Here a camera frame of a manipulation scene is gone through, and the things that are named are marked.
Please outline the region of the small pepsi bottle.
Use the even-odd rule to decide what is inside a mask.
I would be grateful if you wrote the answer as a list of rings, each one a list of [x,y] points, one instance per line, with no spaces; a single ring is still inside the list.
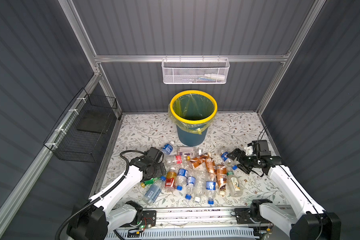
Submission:
[[[236,170],[238,167],[236,165],[236,162],[228,157],[228,152],[225,149],[220,150],[220,156],[224,162],[224,165],[228,168],[232,168],[233,170]]]

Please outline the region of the brown coffee bottle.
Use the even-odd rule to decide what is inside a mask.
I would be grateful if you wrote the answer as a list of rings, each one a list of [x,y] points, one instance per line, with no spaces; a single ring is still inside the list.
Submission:
[[[188,160],[188,166],[191,169],[196,169],[198,168],[202,163],[204,163],[208,158],[211,158],[212,154],[210,152],[201,154],[199,156],[196,156],[190,160]]]
[[[212,158],[206,158],[205,160],[207,173],[216,174],[216,164]]]
[[[225,196],[226,195],[226,188],[227,188],[227,168],[225,165],[217,165],[216,166],[216,179],[219,187],[219,195]]]

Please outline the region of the orange juice bottle red label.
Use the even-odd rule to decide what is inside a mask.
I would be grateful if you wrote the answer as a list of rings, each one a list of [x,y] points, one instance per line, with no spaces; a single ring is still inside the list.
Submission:
[[[170,170],[166,176],[165,182],[165,191],[166,192],[173,192],[176,189],[176,177],[177,171],[175,167],[170,167]]]

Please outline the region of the light blue tinted bottle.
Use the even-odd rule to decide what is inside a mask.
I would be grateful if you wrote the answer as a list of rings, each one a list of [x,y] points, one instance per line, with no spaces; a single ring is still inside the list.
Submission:
[[[162,176],[150,186],[150,188],[147,190],[146,194],[143,197],[143,201],[146,204],[151,205],[156,201],[156,199],[164,189],[165,181],[166,177]]]

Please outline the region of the milky tea bottle green cap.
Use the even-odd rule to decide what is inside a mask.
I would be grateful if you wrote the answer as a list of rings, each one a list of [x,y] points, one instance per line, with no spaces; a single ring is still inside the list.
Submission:
[[[227,185],[231,197],[238,198],[243,195],[240,187],[239,179],[235,176],[232,167],[227,167]]]

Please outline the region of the pepsi label bottle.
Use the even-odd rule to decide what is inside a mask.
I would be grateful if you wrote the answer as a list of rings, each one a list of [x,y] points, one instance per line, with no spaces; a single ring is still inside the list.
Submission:
[[[192,173],[187,178],[186,195],[185,195],[186,200],[192,199],[195,183],[196,183],[196,178],[195,175]]]
[[[209,173],[206,181],[206,195],[209,205],[214,205],[216,195],[216,175]]]
[[[188,167],[187,164],[182,164],[179,166],[175,181],[176,189],[178,191],[182,191],[187,183],[187,178],[189,175],[189,170],[187,169],[187,167]]]

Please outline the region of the clear unlabeled bottle white cap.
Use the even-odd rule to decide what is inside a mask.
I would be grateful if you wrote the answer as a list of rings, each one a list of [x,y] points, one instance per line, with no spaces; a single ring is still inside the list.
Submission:
[[[194,186],[194,201],[198,204],[201,203],[201,198],[204,193],[206,183],[206,173],[197,171],[196,173],[196,184]]]

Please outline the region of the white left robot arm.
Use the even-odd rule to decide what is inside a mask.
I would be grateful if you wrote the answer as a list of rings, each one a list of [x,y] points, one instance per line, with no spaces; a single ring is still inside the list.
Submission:
[[[143,207],[133,201],[114,209],[120,199],[137,183],[165,174],[163,162],[148,162],[146,157],[127,162],[128,169],[81,207],[73,209],[67,235],[74,240],[104,240],[107,234],[123,225],[141,223]]]

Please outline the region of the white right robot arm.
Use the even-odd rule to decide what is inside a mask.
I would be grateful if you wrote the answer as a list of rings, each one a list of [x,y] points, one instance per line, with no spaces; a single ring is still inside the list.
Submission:
[[[268,199],[253,200],[249,216],[255,223],[269,221],[282,230],[291,240],[338,240],[341,236],[341,220],[335,213],[327,212],[318,204],[282,164],[279,156],[260,151],[247,155],[235,149],[224,157],[237,160],[243,172],[261,169],[285,195],[294,215],[277,207]]]

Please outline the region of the blue label clear bottle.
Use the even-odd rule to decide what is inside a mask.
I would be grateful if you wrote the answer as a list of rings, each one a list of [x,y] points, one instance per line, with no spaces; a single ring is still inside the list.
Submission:
[[[174,141],[170,141],[169,143],[165,144],[162,148],[161,148],[161,152],[164,154],[164,155],[170,155],[173,150],[174,150],[174,144],[175,142]]]

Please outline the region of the red label clear bottle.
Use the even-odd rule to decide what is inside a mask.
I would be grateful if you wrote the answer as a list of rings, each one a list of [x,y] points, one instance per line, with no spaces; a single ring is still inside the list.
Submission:
[[[166,157],[165,164],[167,167],[177,166],[177,165],[185,164],[190,159],[191,159],[190,156],[172,155]]]

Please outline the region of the white spray bottle in basket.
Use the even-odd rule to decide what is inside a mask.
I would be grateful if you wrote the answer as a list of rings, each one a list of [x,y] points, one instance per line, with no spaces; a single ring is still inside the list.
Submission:
[[[225,75],[219,75],[219,74],[204,74],[205,78],[212,79],[213,81],[217,82],[224,82],[226,80]]]

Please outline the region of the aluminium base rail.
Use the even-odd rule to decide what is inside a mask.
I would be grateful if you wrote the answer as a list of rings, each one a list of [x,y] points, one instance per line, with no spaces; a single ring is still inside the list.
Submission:
[[[116,230],[124,240],[287,240],[270,221],[256,222],[250,208],[157,208],[143,211],[138,225]]]

